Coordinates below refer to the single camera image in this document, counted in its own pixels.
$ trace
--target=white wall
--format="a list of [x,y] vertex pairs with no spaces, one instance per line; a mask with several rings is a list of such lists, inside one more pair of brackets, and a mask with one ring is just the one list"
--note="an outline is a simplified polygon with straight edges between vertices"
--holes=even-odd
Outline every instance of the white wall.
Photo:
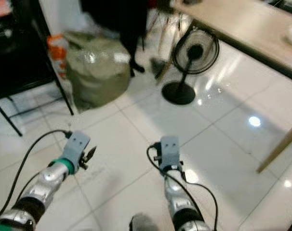
[[81,24],[79,0],[39,0],[52,35],[66,29],[78,30]]

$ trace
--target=white tile floor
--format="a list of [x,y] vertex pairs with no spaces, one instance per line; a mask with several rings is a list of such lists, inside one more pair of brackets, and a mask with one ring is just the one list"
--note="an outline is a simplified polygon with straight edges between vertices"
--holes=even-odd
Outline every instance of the white tile floor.
[[[149,57],[158,51],[159,25],[147,39],[146,51],[137,54],[147,70]],[[292,126],[292,81],[222,42],[220,46],[215,65],[188,78],[197,96],[187,106],[166,102],[160,94],[163,84],[156,86],[148,71],[137,74],[128,90],[104,107],[70,116],[59,101],[17,117],[21,138],[0,115],[0,208],[26,149],[38,136],[55,128],[79,129],[91,137],[89,148],[98,146],[96,154],[87,171],[64,183],[38,230],[125,231],[137,212],[149,214],[160,230],[172,230],[162,178],[145,152],[162,135],[176,134],[185,169],[193,170],[217,197],[219,230],[287,230],[292,223],[292,144],[261,174],[255,171]],[[169,51],[163,50],[161,56],[166,56]],[[164,83],[180,77],[172,67]],[[25,109],[57,97],[50,84],[13,99]],[[0,104],[7,112],[16,111],[7,99]],[[13,198],[30,176],[61,154],[64,144],[61,135],[42,140]],[[188,188],[212,227],[211,197]]]

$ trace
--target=orange bag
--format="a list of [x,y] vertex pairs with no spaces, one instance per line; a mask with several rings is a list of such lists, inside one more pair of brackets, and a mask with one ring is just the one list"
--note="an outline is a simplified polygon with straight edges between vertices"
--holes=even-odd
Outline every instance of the orange bag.
[[66,78],[66,52],[68,42],[63,35],[54,35],[48,37],[48,47],[54,67],[62,79]]
[[12,12],[7,0],[0,0],[0,17],[6,16]]

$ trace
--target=fan base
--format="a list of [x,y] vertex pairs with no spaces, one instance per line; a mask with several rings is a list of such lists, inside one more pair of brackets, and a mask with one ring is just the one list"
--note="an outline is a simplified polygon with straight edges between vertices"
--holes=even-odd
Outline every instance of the fan base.
[[185,105],[191,103],[195,98],[195,92],[192,87],[186,83],[178,89],[180,82],[171,82],[162,88],[163,97],[170,103]]

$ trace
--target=wooden table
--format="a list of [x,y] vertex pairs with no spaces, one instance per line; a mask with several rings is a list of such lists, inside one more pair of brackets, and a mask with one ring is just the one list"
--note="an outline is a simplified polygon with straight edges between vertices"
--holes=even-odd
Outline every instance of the wooden table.
[[[292,45],[286,35],[292,14],[260,0],[202,0],[195,5],[174,2],[174,8],[193,17],[199,28],[292,79]],[[265,169],[292,142],[292,129],[257,172]]]

